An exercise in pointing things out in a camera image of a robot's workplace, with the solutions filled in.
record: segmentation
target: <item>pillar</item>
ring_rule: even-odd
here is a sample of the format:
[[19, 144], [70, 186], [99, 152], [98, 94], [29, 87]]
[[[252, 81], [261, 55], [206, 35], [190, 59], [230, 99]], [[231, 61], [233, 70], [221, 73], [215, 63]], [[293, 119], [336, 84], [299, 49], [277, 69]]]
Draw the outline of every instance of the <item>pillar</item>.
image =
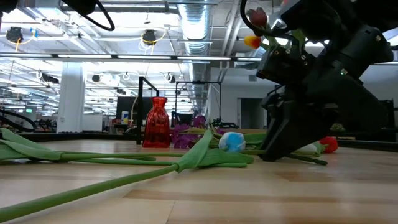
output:
[[63, 63], [57, 133], [82, 131], [86, 77], [83, 63]]

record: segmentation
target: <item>wooden table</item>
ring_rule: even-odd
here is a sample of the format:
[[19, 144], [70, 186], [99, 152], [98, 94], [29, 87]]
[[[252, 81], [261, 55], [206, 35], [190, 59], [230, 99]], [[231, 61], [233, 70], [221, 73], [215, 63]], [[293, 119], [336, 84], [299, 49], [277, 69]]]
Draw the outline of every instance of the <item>wooden table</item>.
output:
[[[41, 144], [64, 151], [175, 151], [143, 149], [132, 141]], [[242, 169], [171, 173], [10, 223], [397, 223], [398, 154], [341, 148], [322, 159], [329, 165], [293, 159], [262, 162], [256, 157], [255, 163]], [[156, 169], [77, 162], [3, 163], [0, 207]]]

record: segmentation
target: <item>red tulip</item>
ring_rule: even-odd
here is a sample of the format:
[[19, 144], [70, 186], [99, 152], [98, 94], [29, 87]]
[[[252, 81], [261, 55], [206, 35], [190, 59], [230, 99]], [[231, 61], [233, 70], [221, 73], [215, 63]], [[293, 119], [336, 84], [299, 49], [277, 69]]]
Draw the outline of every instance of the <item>red tulip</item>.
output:
[[323, 139], [319, 140], [319, 143], [322, 145], [327, 145], [323, 153], [333, 153], [338, 149], [336, 139], [330, 136], [324, 137]]
[[268, 17], [261, 7], [258, 7], [256, 10], [249, 9], [248, 16], [250, 22], [255, 26], [264, 27], [267, 25]]

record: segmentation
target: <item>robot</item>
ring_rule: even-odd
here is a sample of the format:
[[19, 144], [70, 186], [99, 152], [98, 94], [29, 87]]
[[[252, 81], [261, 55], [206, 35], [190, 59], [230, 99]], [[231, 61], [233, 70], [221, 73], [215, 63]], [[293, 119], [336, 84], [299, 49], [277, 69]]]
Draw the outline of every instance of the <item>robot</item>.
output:
[[[385, 1], [288, 0], [279, 11], [280, 22], [264, 31], [248, 21], [246, 1], [242, 0], [240, 13], [257, 36], [292, 43], [291, 49], [270, 48], [257, 69], [257, 77], [284, 86], [283, 93], [262, 101], [271, 114], [261, 146], [264, 161], [276, 161], [325, 137], [337, 121], [350, 131], [373, 132], [384, 127], [386, 109], [359, 78], [370, 64], [394, 59], [382, 33], [398, 26], [396, 2], [394, 6]], [[289, 35], [295, 29], [311, 42], [330, 41], [314, 57]]]

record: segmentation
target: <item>red vase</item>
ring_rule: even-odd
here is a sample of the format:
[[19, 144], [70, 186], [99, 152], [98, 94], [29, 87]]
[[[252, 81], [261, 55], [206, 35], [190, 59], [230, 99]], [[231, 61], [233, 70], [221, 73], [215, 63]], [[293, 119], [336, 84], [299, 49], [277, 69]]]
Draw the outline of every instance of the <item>red vase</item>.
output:
[[154, 107], [149, 111], [143, 147], [167, 148], [170, 146], [170, 125], [167, 115], [166, 97], [153, 97]]

